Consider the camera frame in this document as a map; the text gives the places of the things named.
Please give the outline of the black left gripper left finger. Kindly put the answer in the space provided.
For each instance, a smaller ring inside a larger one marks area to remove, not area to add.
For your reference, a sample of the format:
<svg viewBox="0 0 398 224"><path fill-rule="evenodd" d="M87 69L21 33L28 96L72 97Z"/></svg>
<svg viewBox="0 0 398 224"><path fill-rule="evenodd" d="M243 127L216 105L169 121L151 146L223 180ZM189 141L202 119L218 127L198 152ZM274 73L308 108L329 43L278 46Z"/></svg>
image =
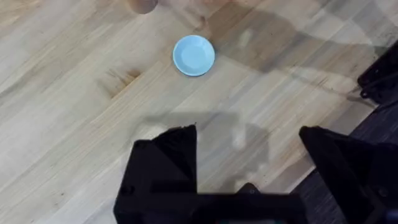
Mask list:
<svg viewBox="0 0 398 224"><path fill-rule="evenodd" d="M194 124L168 129L153 139L137 140L129 156L113 208L117 223L184 223L175 213L142 211L137 200L152 194L197 191L197 129Z"/></svg>

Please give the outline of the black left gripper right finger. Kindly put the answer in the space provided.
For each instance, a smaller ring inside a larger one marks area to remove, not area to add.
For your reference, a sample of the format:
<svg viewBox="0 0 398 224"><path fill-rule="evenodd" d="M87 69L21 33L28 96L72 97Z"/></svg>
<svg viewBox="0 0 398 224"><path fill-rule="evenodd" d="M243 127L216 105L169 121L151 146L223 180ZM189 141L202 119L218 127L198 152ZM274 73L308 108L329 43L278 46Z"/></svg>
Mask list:
<svg viewBox="0 0 398 224"><path fill-rule="evenodd" d="M397 223L397 145L319 126L299 136L348 223Z"/></svg>

